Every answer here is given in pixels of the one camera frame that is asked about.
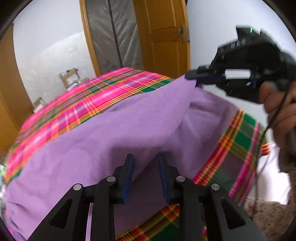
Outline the patterned right sleeve forearm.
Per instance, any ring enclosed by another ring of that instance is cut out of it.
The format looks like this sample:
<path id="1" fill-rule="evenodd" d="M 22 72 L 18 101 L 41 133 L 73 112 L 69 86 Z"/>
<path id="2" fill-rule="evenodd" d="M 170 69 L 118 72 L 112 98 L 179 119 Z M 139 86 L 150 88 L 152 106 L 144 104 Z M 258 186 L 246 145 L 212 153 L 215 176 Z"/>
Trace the patterned right sleeve forearm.
<path id="1" fill-rule="evenodd" d="M 244 211 L 264 234 L 267 240 L 279 240 L 295 217 L 295 153 L 281 149 L 278 154 L 281 172 L 290 179 L 290 200 L 287 205 L 263 199 L 247 197 Z"/>

